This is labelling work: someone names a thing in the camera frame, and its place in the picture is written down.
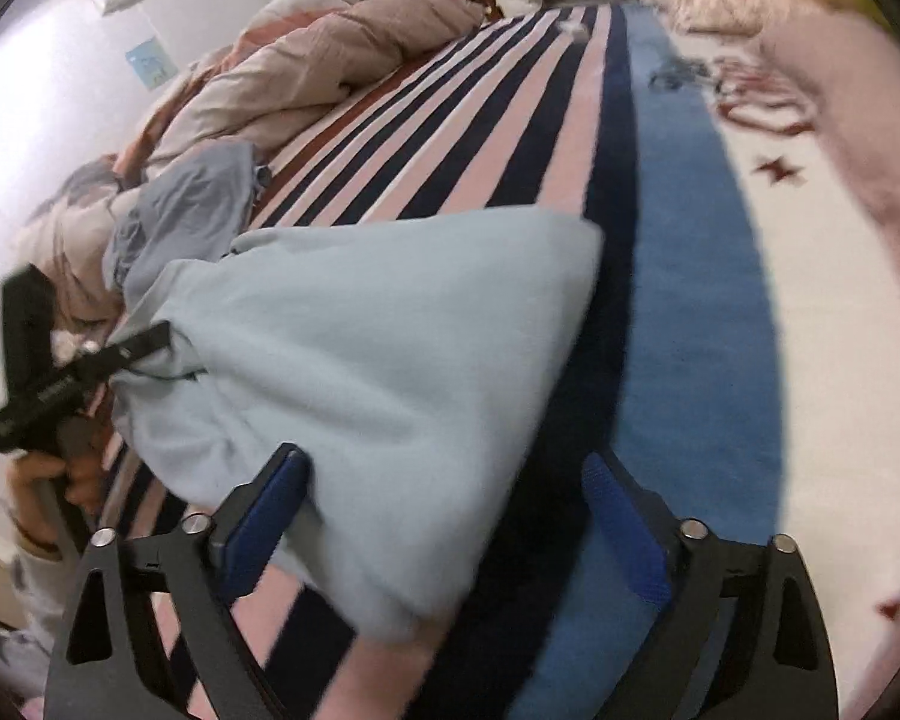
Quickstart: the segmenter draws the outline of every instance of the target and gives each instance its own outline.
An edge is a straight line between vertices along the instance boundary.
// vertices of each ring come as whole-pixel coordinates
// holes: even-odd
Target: black metal bracket
[[[173,601],[194,668],[221,720],[302,720],[280,706],[230,616],[253,591],[306,496],[310,458],[283,445],[218,512],[163,536],[95,533],[53,650],[46,720],[185,720],[151,594]]]
[[[87,398],[117,371],[170,345],[170,325],[161,322],[122,343],[53,364],[56,295],[53,284],[34,266],[12,274],[1,291],[4,378],[7,403],[0,408],[0,452],[41,451],[65,460],[85,449],[92,431],[82,416]],[[90,528],[83,512],[65,493],[67,480],[53,480],[53,499],[66,536],[78,554]]]
[[[597,720],[672,720],[725,598],[736,610],[698,720],[836,720],[826,627],[797,543],[721,541],[696,520],[677,537],[677,594]]]

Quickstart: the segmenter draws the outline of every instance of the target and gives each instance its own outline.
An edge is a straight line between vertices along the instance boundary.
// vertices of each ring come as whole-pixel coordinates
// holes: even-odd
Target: screw
[[[117,532],[113,528],[102,528],[91,536],[90,543],[95,547],[106,547],[114,538],[117,538]]]
[[[784,555],[793,555],[794,552],[797,552],[797,543],[787,536],[786,533],[780,533],[779,536],[774,536],[773,546],[775,546],[779,552],[783,552]]]
[[[687,538],[692,538],[693,541],[703,541],[710,535],[710,528],[707,528],[698,519],[685,519],[680,524],[680,532]]]
[[[195,533],[203,533],[210,527],[210,517],[206,514],[191,514],[183,520],[183,532],[191,536]]]

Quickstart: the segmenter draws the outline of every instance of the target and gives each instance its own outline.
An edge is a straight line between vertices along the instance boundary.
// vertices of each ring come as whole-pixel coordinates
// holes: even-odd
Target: white wall
[[[12,7],[0,29],[0,278],[12,265],[12,237],[34,207],[74,167],[117,151],[159,96],[137,79],[125,53],[156,37],[183,69],[232,42],[264,4],[146,0],[105,17],[91,0]]]

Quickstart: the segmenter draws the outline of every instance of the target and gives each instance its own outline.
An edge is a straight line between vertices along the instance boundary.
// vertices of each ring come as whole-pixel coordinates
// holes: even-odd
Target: beige comforter
[[[274,1],[234,46],[204,57],[173,84],[109,175],[77,196],[68,181],[26,225],[18,256],[53,281],[58,326],[83,332],[119,317],[120,296],[103,285],[101,262],[139,191],[120,189],[216,138],[250,140],[269,161],[354,90],[481,20],[480,7],[464,0]]]
[[[272,157],[354,89],[463,37],[481,20],[480,7],[464,0],[368,0],[318,13],[306,28],[209,79],[163,133],[146,175],[210,138],[252,141]]]

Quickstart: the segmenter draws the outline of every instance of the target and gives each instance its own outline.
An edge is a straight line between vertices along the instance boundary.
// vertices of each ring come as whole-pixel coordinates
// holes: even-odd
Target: red star
[[[778,157],[773,162],[765,162],[760,165],[754,172],[768,172],[770,174],[770,183],[778,184],[780,181],[789,179],[794,184],[802,184],[803,179],[800,174],[803,172],[802,167],[791,167],[787,164],[786,157]]]

